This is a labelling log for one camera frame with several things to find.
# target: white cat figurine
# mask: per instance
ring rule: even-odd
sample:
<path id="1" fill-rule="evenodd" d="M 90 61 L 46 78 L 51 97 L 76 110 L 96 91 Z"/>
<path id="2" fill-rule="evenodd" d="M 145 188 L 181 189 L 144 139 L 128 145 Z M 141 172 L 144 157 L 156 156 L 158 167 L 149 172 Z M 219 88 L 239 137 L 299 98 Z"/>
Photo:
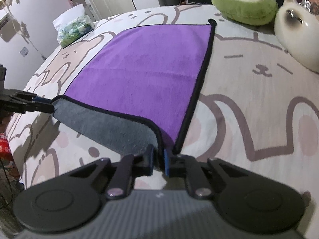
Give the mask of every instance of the white cat figurine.
<path id="1" fill-rule="evenodd" d="M 275 18 L 275 35 L 299 63 L 319 72 L 319 16 L 297 0 L 285 0 Z"/>

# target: cartoon bear nose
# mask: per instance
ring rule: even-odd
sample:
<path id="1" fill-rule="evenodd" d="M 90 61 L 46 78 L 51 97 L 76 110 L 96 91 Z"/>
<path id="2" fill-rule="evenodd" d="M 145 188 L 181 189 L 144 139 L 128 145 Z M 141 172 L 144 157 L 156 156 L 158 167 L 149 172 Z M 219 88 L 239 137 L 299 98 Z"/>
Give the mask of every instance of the cartoon bear nose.
<path id="1" fill-rule="evenodd" d="M 257 75 L 262 74 L 263 76 L 266 76 L 266 77 L 272 77 L 271 73 L 266 73 L 266 71 L 269 70 L 268 67 L 263 66 L 263 65 L 256 65 L 256 68 L 259 69 L 259 71 L 256 71 L 255 69 L 253 69 L 253 73 L 255 73 Z"/>

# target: gray cloth underside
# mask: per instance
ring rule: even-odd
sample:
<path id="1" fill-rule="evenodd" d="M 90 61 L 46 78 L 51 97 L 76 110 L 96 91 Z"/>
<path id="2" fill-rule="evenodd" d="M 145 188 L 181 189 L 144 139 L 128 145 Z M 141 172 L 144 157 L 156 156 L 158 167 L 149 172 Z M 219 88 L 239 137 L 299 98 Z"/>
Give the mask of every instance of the gray cloth underside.
<path id="1" fill-rule="evenodd" d="M 53 105 L 53 116 L 58 121 L 122 156 L 142 154 L 149 144 L 158 148 L 155 133 L 144 124 L 97 112 L 63 98 Z"/>

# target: white logo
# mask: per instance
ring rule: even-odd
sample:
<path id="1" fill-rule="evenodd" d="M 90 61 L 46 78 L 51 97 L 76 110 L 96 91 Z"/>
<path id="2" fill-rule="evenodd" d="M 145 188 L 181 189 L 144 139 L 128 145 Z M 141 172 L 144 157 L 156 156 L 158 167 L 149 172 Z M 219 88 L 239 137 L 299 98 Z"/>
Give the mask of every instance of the white logo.
<path id="1" fill-rule="evenodd" d="M 155 196 L 156 196 L 157 198 L 161 198 L 161 197 L 163 197 L 163 196 L 165 196 L 165 195 L 164 195 L 164 193 L 160 192 L 160 193 L 156 194 Z"/>

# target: white cabinet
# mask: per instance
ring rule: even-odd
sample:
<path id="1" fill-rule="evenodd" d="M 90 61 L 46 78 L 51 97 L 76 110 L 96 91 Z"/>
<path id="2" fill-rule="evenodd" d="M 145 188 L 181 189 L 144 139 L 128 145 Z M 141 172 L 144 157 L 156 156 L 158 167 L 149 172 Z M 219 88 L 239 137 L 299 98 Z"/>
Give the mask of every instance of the white cabinet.
<path id="1" fill-rule="evenodd" d="M 135 11 L 132 0 L 89 0 L 94 10 L 97 20 L 121 14 L 125 12 Z"/>

